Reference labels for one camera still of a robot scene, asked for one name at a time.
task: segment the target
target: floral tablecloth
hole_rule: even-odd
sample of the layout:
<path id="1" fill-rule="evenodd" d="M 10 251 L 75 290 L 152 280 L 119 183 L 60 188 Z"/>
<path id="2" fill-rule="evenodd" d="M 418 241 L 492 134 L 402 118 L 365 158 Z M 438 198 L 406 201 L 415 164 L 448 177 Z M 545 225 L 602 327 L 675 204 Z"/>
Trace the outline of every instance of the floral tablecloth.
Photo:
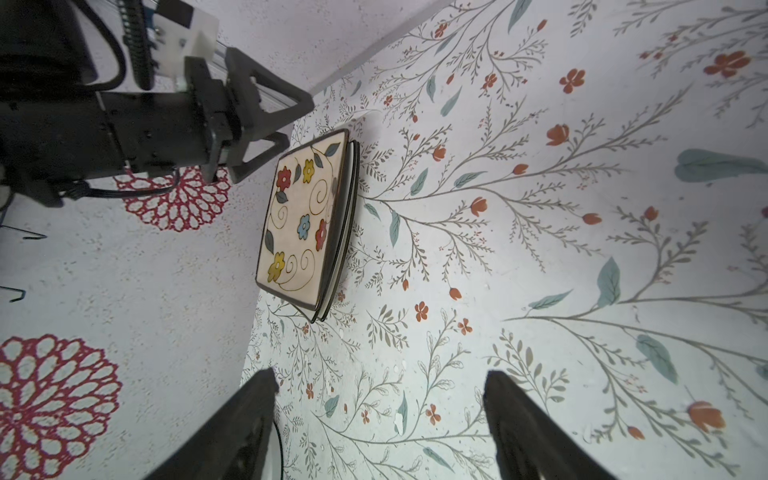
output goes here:
<path id="1" fill-rule="evenodd" d="M 358 208 L 330 318 L 260 297 L 287 478 L 497 478 L 507 372 L 621 478 L 768 467 L 765 2 L 455 3 L 315 98 Z"/>

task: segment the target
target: teal leaf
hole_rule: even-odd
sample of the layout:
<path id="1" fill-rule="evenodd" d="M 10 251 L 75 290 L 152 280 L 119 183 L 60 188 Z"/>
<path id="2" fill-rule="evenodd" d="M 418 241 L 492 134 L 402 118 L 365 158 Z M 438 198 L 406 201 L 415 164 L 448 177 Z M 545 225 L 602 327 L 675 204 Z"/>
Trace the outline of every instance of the teal leaf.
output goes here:
<path id="1" fill-rule="evenodd" d="M 458 100 L 458 96 L 462 93 L 462 89 L 459 88 L 459 90 L 456 92 L 456 95 L 450 97 L 448 101 L 445 103 L 445 105 L 442 106 L 440 109 L 440 114 L 444 117 L 447 114 L 451 113 L 451 109 L 453 109 L 453 106 L 456 105 L 456 101 Z"/>
<path id="2" fill-rule="evenodd" d="M 408 428 L 408 402 L 406 401 L 406 393 L 403 392 L 402 394 L 402 403 L 400 404 L 400 408 L 397 409 L 395 418 L 397 419 L 397 415 L 400 415 L 402 417 L 402 433 L 405 435 L 406 428 Z M 395 431 L 397 432 L 397 420 L 395 420 Z"/>
<path id="3" fill-rule="evenodd" d="M 389 239 L 392 241 L 392 246 L 397 243 L 397 236 L 400 235 L 400 216 L 392 210 L 392 223 L 389 224 Z"/>
<path id="4" fill-rule="evenodd" d="M 453 468 L 451 468 L 451 466 L 448 465 L 448 463 L 445 460 L 443 460 L 442 457 L 438 455 L 437 452 L 435 452 L 431 448 L 425 447 L 424 453 L 427 454 L 427 456 L 432 460 L 434 460 L 435 462 L 438 462 L 439 465 L 442 465 L 446 467 L 448 470 L 450 470 L 451 472 L 453 472 Z"/>
<path id="5" fill-rule="evenodd" d="M 763 380 L 768 380 L 768 363 L 755 367 L 755 372 L 757 372 L 757 375 L 763 377 Z"/>
<path id="6" fill-rule="evenodd" d="M 373 215 L 374 217 L 378 218 L 379 220 L 381 220 L 381 219 L 382 219 L 382 218 L 379 216 L 379 212 L 377 212 L 377 211 L 376 211 L 376 209 L 375 209 L 375 208 L 373 208 L 373 205 L 371 205 L 371 204 L 366 204 L 366 210 L 368 210 L 368 211 L 371 213 L 371 215 Z"/>
<path id="7" fill-rule="evenodd" d="M 453 182 L 453 186 L 456 188 L 464 187 L 469 182 L 473 181 L 475 178 L 479 177 L 480 175 L 484 174 L 485 171 L 482 172 L 472 172 L 470 174 L 463 174 L 461 177 L 458 178 L 457 181 Z"/>
<path id="8" fill-rule="evenodd" d="M 269 230 L 264 234 L 264 246 L 270 253 L 275 253 L 275 237 L 272 236 L 272 232 Z"/>
<path id="9" fill-rule="evenodd" d="M 561 302 L 570 292 L 573 290 L 569 290 L 565 293 L 559 293 L 557 295 L 549 295 L 538 302 L 529 303 L 528 306 L 530 306 L 533 310 L 543 310 L 545 308 L 549 308 L 550 306 L 555 306 L 558 303 Z"/>
<path id="10" fill-rule="evenodd" d="M 439 47 L 437 47 L 437 50 L 435 50 L 435 55 L 437 55 L 438 53 L 440 53 L 440 52 L 442 51 L 442 49 L 443 49 L 443 48 L 447 47 L 447 46 L 448 46 L 448 44 L 449 44 L 449 43 L 451 43 L 451 40 L 453 40 L 453 38 L 454 38 L 455 36 L 456 36 L 456 34 L 455 34 L 455 33 L 451 33 L 450 35 L 448 35 L 447 37 L 445 37 L 445 40 L 441 41 L 441 42 L 440 42 L 440 46 L 439 46 Z"/>
<path id="11" fill-rule="evenodd" d="M 336 411 L 336 406 L 339 405 L 339 396 L 335 396 L 332 399 L 328 399 L 326 402 L 326 417 L 331 418 Z"/>
<path id="12" fill-rule="evenodd" d="M 640 350 L 650 364 L 664 376 L 665 379 L 677 384 L 677 370 L 674 368 L 669 350 L 656 339 L 648 335 L 637 336 L 637 349 Z"/>
<path id="13" fill-rule="evenodd" d="M 413 185 L 411 185 L 411 195 L 416 195 L 418 192 L 422 191 L 422 188 L 424 188 L 424 180 L 427 179 L 428 171 L 429 169 L 425 168 L 424 171 L 420 173 L 416 178 L 416 181 L 413 182 Z"/>
<path id="14" fill-rule="evenodd" d="M 335 154 L 336 151 L 339 150 L 339 145 L 341 145 L 341 143 L 339 143 L 339 142 L 336 142 L 335 144 L 328 145 L 328 148 L 326 149 L 326 157 L 330 157 L 333 154 Z"/>
<path id="15" fill-rule="evenodd" d="M 598 306 L 600 308 L 613 305 L 619 300 L 621 295 L 620 277 L 621 272 L 616 264 L 616 260 L 613 257 L 609 258 L 605 265 L 603 265 L 603 268 L 600 269 L 600 274 L 598 275 L 598 288 L 600 289 Z"/>
<path id="16" fill-rule="evenodd" d="M 746 174 L 768 174 L 762 160 L 689 148 L 677 155 L 674 174 L 683 182 L 711 182 Z"/>
<path id="17" fill-rule="evenodd" d="M 435 86 L 435 75 L 433 75 L 427 80 L 427 95 L 429 95 L 429 100 L 433 102 L 435 101 L 435 90 L 437 90 L 437 87 Z"/>
<path id="18" fill-rule="evenodd" d="M 509 26 L 507 27 L 507 33 L 512 30 L 512 26 L 518 22 L 521 16 L 528 10 L 531 5 L 531 0 L 517 0 L 515 8 L 512 9 L 512 16 L 509 17 Z"/>

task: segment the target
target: blue flower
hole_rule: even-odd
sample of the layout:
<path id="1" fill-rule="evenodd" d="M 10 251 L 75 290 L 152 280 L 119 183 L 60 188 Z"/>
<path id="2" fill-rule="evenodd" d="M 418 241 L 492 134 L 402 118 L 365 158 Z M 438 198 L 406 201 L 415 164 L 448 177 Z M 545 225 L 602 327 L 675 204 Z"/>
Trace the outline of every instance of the blue flower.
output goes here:
<path id="1" fill-rule="evenodd" d="M 310 215 L 304 215 L 301 217 L 301 222 L 299 223 L 299 228 L 296 229 L 296 232 L 299 234 L 299 238 L 301 240 L 306 240 L 307 236 L 310 234 Z"/>

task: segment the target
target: painted leaf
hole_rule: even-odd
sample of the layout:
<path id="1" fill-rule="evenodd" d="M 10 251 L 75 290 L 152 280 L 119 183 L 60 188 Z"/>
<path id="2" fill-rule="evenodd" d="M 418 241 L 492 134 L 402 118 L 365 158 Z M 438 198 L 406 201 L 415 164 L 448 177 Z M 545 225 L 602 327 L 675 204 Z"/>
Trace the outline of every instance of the painted leaf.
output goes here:
<path id="1" fill-rule="evenodd" d="M 326 157 L 330 157 L 333 154 L 335 154 L 336 151 L 339 150 L 339 145 L 341 145 L 341 143 L 339 143 L 339 142 L 336 142 L 335 144 L 328 145 L 328 148 L 326 149 Z"/>
<path id="2" fill-rule="evenodd" d="M 746 174 L 768 174 L 762 160 L 689 148 L 677 155 L 674 174 L 683 182 L 711 182 Z"/>
<path id="3" fill-rule="evenodd" d="M 658 340 L 648 335 L 637 336 L 637 349 L 640 350 L 650 364 L 664 376 L 665 379 L 677 384 L 677 370 L 674 368 L 669 350 Z"/>
<path id="4" fill-rule="evenodd" d="M 480 175 L 484 174 L 485 171 L 482 172 L 472 172 L 470 174 L 463 174 L 461 177 L 459 177 L 455 182 L 453 182 L 453 186 L 456 188 L 464 187 L 469 182 L 473 181 L 475 178 L 479 177 Z"/>
<path id="5" fill-rule="evenodd" d="M 620 276 L 621 273 L 619 272 L 616 260 L 613 257 L 609 258 L 605 265 L 603 265 L 603 268 L 600 269 L 600 275 L 598 275 L 598 288 L 600 289 L 598 306 L 600 308 L 613 305 L 619 300 L 621 295 L 621 288 L 619 286 Z"/>
<path id="6" fill-rule="evenodd" d="M 515 2 L 515 8 L 512 10 L 512 16 L 509 17 L 509 26 L 507 27 L 507 33 L 512 30 L 512 26 L 518 22 L 520 17 L 523 16 L 528 7 L 531 5 L 531 0 L 517 0 Z"/>
<path id="7" fill-rule="evenodd" d="M 768 380 L 768 363 L 755 367 L 755 372 L 757 372 L 757 375 L 763 377 L 763 380 Z"/>
<path id="8" fill-rule="evenodd" d="M 533 310 L 543 310 L 545 308 L 549 308 L 550 306 L 555 306 L 572 291 L 573 290 L 569 290 L 565 293 L 558 293 L 557 295 L 548 295 L 537 302 L 529 303 L 528 306 L 530 306 Z"/>
<path id="9" fill-rule="evenodd" d="M 382 219 L 382 218 L 379 216 L 379 212 L 377 212 L 377 211 L 376 211 L 376 208 L 373 208 L 373 205 L 371 205 L 371 204 L 366 204 L 366 210 L 368 210 L 368 211 L 371 213 L 371 215 L 373 215 L 374 217 L 378 218 L 379 220 L 381 220 L 381 219 Z"/>
<path id="10" fill-rule="evenodd" d="M 422 188 L 424 188 L 424 180 L 427 179 L 428 171 L 429 169 L 425 168 L 424 171 L 420 173 L 416 178 L 416 181 L 413 182 L 413 185 L 411 185 L 411 195 L 416 195 L 418 192 L 422 191 Z"/>
<path id="11" fill-rule="evenodd" d="M 455 34 L 455 33 L 451 33 L 450 35 L 448 35 L 447 37 L 445 37 L 445 40 L 443 40 L 442 42 L 440 42 L 440 46 L 438 46 L 438 47 L 437 47 L 437 50 L 435 50 L 435 55 L 437 55 L 438 53 L 440 53 L 440 52 L 442 51 L 442 49 L 443 49 L 443 48 L 447 47 L 447 46 L 448 46 L 448 44 L 449 44 L 449 43 L 451 43 L 451 40 L 453 40 L 453 38 L 454 38 L 455 36 L 456 36 L 456 34 Z"/>
<path id="12" fill-rule="evenodd" d="M 437 87 L 435 86 L 435 75 L 432 77 L 429 77 L 429 80 L 427 80 L 427 95 L 429 95 L 429 100 L 435 101 L 435 90 Z"/>
<path id="13" fill-rule="evenodd" d="M 450 97 L 448 101 L 445 103 L 445 105 L 442 106 L 440 109 L 440 114 L 444 117 L 447 114 L 451 113 L 451 110 L 453 109 L 453 106 L 456 105 L 456 101 L 458 100 L 458 96 L 462 93 L 462 89 L 459 88 L 459 90 L 456 92 L 456 95 Z"/>
<path id="14" fill-rule="evenodd" d="M 389 225 L 389 239 L 392 241 L 393 247 L 397 243 L 398 235 L 400 235 L 400 216 L 393 210 L 392 223 Z"/>
<path id="15" fill-rule="evenodd" d="M 326 402 L 326 417 L 331 418 L 336 411 L 336 406 L 339 405 L 339 396 L 335 396 L 332 399 L 328 399 Z"/>
<path id="16" fill-rule="evenodd" d="M 269 230 L 264 234 L 264 246 L 270 253 L 275 253 L 275 237 L 272 236 L 272 232 Z"/>
<path id="17" fill-rule="evenodd" d="M 398 408 L 397 412 L 395 412 L 395 429 L 397 429 L 398 424 L 402 426 L 402 433 L 405 435 L 406 428 L 408 427 L 408 402 L 406 401 L 405 393 L 402 394 L 402 403 L 400 404 L 400 408 Z"/>
<path id="18" fill-rule="evenodd" d="M 424 448 L 424 453 L 425 453 L 425 454 L 426 454 L 426 455 L 427 455 L 429 458 L 431 458 L 432 460 L 434 460 L 435 462 L 438 462 L 440 465 L 442 465 L 442 466 L 446 467 L 448 470 L 450 470 L 451 472 L 453 472 L 453 468 L 451 468 L 451 466 L 450 466 L 450 465 L 448 465 L 448 463 L 447 463 L 445 460 L 443 460 L 443 459 L 442 459 L 442 457 L 441 457 L 440 455 L 438 455 L 438 454 L 437 454 L 437 452 L 435 452 L 435 451 L 434 451 L 434 450 L 432 450 L 431 448 L 429 448 L 429 447 L 425 447 L 425 448 Z"/>

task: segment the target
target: stack of plates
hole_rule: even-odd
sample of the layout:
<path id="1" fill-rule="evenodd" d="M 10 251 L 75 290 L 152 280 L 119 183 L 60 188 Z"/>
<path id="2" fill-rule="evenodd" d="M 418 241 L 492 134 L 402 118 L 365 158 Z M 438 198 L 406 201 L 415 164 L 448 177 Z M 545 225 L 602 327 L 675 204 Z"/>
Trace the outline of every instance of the stack of plates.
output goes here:
<path id="1" fill-rule="evenodd" d="M 332 131 L 277 162 L 256 270 L 263 290 L 314 323 L 330 311 L 355 216 L 360 146 Z"/>

